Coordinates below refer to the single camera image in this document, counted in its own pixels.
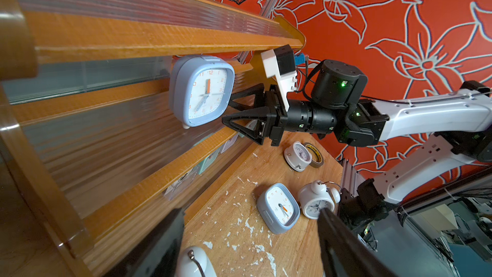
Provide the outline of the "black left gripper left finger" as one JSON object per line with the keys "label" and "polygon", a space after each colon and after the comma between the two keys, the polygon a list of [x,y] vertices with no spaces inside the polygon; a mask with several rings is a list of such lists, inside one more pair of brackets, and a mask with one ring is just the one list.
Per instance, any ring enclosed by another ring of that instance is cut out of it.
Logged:
{"label": "black left gripper left finger", "polygon": [[106,276],[174,276],[184,233],[184,210],[172,210]]}

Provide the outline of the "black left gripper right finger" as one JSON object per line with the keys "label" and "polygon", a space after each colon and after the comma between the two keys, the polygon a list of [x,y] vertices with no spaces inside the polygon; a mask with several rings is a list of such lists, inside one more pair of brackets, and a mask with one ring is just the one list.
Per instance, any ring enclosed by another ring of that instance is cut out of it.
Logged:
{"label": "black left gripper right finger", "polygon": [[329,209],[320,211],[317,227],[326,276],[395,276]]}

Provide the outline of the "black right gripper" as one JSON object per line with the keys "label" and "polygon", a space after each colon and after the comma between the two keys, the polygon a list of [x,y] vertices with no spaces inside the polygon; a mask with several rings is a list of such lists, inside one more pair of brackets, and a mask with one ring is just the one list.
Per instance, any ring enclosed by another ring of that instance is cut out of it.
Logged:
{"label": "black right gripper", "polygon": [[289,109],[285,110],[278,86],[271,85],[265,92],[264,84],[260,83],[231,95],[229,106],[239,112],[223,116],[222,123],[256,144],[269,138],[272,146],[280,145],[284,132],[321,137],[333,132],[337,118],[332,110],[311,101],[288,103]]}

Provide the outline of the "blue rounded square clock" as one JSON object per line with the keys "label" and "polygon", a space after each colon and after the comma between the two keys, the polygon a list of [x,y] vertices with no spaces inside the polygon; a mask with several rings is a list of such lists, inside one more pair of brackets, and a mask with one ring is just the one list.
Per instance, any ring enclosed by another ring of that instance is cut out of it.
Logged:
{"label": "blue rounded square clock", "polygon": [[170,75],[169,109],[184,129],[210,123],[227,109],[234,79],[232,65],[219,57],[183,56]]}

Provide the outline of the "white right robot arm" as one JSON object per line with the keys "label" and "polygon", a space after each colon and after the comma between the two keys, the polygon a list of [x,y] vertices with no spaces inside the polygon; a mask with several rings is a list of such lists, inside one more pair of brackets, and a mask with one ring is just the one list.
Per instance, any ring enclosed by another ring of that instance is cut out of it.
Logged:
{"label": "white right robot arm", "polygon": [[355,66],[324,60],[310,73],[311,94],[283,101],[280,88],[255,85],[231,96],[235,113],[224,125],[263,144],[278,146],[284,132],[324,137],[333,133],[352,147],[395,137],[428,134],[428,140],[390,170],[364,181],[357,196],[342,193],[338,216],[357,228],[385,218],[415,189],[473,162],[491,162],[491,89],[476,81],[456,92],[406,101],[362,98],[367,77]]}

